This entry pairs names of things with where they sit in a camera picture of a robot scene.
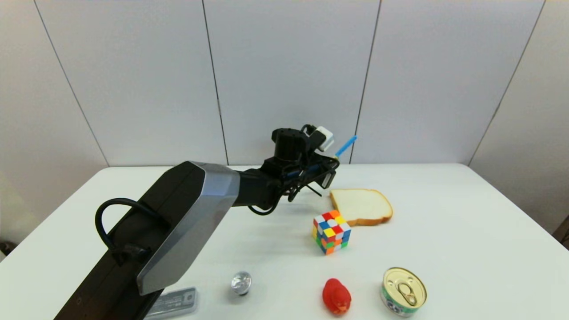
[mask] white wall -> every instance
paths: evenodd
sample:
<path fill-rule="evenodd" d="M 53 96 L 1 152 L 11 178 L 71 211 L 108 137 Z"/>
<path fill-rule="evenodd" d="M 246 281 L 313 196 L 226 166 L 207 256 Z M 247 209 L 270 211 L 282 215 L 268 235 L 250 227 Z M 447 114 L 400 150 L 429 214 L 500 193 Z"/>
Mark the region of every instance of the white wall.
<path fill-rule="evenodd" d="M 201 1 L 38 1 L 111 166 L 227 163 Z"/>
<path fill-rule="evenodd" d="M 471 163 L 545 230 L 569 214 L 569 2 L 547 1 Z"/>
<path fill-rule="evenodd" d="M 340 146 L 354 135 L 378 5 L 205 1 L 230 164 L 272 156 L 277 128 L 323 125 Z"/>
<path fill-rule="evenodd" d="M 543 0 L 383 0 L 352 163 L 467 164 Z"/>
<path fill-rule="evenodd" d="M 19 241 L 107 164 L 33 1 L 0 1 L 0 43 L 2 236 Z"/>

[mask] bread crust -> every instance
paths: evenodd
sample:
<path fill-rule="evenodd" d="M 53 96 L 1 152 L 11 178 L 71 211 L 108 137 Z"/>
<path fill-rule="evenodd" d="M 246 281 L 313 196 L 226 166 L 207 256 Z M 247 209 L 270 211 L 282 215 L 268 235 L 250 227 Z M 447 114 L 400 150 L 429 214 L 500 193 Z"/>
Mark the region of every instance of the bread crust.
<path fill-rule="evenodd" d="M 338 212 L 340 214 L 342 214 L 342 212 L 340 211 L 340 209 L 338 208 L 338 205 L 336 203 L 336 201 L 334 200 L 334 195 L 333 195 L 333 191 L 336 190 L 365 190 L 365 191 L 374 191 L 377 192 L 384 200 L 385 202 L 387 202 L 387 204 L 389 205 L 390 211 L 389 214 L 379 218 L 379 219 L 354 219 L 354 220 L 347 220 L 346 222 L 348 223 L 348 225 L 350 227 L 355 227 L 356 225 L 378 225 L 381 223 L 386 223 L 387 221 L 389 221 L 391 219 L 391 217 L 393 216 L 393 206 L 391 205 L 391 203 L 389 202 L 389 200 L 387 199 L 386 196 L 384 196 L 383 193 L 375 190 L 375 189 L 364 189 L 364 188 L 355 188 L 355 189 L 334 189 L 330 192 L 330 198 L 332 199 L 332 204 L 334 205 L 334 209 L 338 210 Z"/>

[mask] blue marker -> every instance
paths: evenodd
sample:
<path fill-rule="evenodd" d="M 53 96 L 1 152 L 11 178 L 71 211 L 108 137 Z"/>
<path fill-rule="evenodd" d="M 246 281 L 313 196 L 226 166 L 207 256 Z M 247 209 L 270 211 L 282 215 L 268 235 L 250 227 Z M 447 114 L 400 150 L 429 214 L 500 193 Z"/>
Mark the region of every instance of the blue marker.
<path fill-rule="evenodd" d="M 344 153 L 346 151 L 347 148 L 349 148 L 351 145 L 353 145 L 354 141 L 356 141 L 357 136 L 353 136 L 352 138 L 350 138 L 350 140 L 348 140 L 348 142 L 346 142 L 345 145 L 343 145 L 340 150 L 338 150 L 338 152 L 336 153 L 335 157 L 336 158 L 340 158 L 340 156 L 342 155 L 342 153 Z"/>

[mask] silver nut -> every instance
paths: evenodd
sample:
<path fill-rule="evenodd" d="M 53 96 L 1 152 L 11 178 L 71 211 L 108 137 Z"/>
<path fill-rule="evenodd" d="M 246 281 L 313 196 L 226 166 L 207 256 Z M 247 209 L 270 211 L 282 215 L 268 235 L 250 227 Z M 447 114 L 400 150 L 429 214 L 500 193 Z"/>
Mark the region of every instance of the silver nut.
<path fill-rule="evenodd" d="M 251 288 L 251 275 L 248 272 L 241 271 L 233 276 L 231 280 L 231 289 L 240 296 L 243 296 L 249 292 Z"/>

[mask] white table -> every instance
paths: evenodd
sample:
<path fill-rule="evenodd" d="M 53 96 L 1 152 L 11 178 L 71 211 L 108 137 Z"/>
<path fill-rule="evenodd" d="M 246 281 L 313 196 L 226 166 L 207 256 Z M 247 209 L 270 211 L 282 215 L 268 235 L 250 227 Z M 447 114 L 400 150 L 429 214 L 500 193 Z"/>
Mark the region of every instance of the white table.
<path fill-rule="evenodd" d="M 95 209 L 110 198 L 138 199 L 166 169 L 105 169 L 63 203 L 0 264 L 0 319 L 52 319 L 105 252 Z M 323 256 L 311 228 L 314 216 L 332 209 L 327 192 L 301 192 L 269 216 L 232 208 L 188 272 L 166 289 L 198 288 L 197 312 L 180 319 L 333 318 L 321 301 L 331 277 L 352 294 L 345 319 L 400 319 L 379 296 L 392 266 L 426 285 L 417 320 L 569 317 L 567 250 L 469 168 L 342 165 L 333 188 L 380 190 L 394 207 L 392 220 L 354 228 L 347 248 Z M 105 228 L 126 210 L 110 207 Z M 240 270 L 253 276 L 244 297 L 229 291 Z"/>

